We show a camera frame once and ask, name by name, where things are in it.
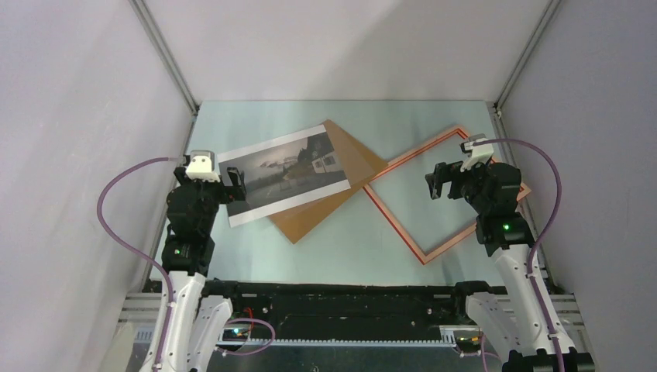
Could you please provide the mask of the landscape photo print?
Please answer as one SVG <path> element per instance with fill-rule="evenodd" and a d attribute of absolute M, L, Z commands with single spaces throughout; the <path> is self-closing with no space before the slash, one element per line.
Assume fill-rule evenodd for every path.
<path fill-rule="evenodd" d="M 230 227 L 237 227 L 285 210 L 285 201 L 303 191 L 300 177 L 311 159 L 311 140 L 326 140 L 322 124 L 217 156 L 219 173 L 227 167 L 244 172 L 246 200 L 227 206 Z"/>

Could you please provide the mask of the brown backing board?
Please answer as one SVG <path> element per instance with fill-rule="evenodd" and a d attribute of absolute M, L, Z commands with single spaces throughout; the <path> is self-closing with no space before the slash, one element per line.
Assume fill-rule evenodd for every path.
<path fill-rule="evenodd" d="M 340 205 L 382 171 L 387 162 L 331 120 L 322 123 L 327 139 L 308 144 L 311 159 L 300 177 L 304 188 L 269 216 L 290 243 L 298 243 Z"/>

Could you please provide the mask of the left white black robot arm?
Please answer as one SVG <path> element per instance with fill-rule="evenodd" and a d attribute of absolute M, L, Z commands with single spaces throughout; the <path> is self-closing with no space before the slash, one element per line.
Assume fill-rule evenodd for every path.
<path fill-rule="evenodd" d="M 204 297 L 215 243 L 212 226 L 220 205 L 246 198 L 244 173 L 226 176 L 174 172 L 181 182 L 167 196 L 167 237 L 161 255 L 167 275 L 143 371 L 205 371 L 227 322 L 237 322 L 245 302 L 231 293 Z"/>

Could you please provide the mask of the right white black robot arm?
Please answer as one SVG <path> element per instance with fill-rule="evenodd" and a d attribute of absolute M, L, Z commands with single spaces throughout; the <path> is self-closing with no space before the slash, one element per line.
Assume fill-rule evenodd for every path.
<path fill-rule="evenodd" d="M 475 322 L 500 357 L 504 371 L 594 371 L 593 357 L 580 352 L 558 317 L 531 251 L 535 239 L 518 212 L 521 172 L 487 162 L 438 163 L 425 180 L 431 198 L 463 199 L 477 213 L 476 238 L 504 282 L 513 313 L 499 305 L 483 281 L 460 282 L 450 306 L 459 323 Z"/>

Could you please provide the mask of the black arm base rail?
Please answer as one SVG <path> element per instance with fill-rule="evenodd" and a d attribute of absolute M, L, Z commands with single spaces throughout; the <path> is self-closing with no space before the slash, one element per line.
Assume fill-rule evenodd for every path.
<path fill-rule="evenodd" d="M 471 326 L 466 296 L 505 294 L 485 281 L 453 286 L 356 286 L 208 281 L 203 296 L 232 301 L 233 315 L 271 324 L 275 339 L 440 340 L 442 326 Z"/>

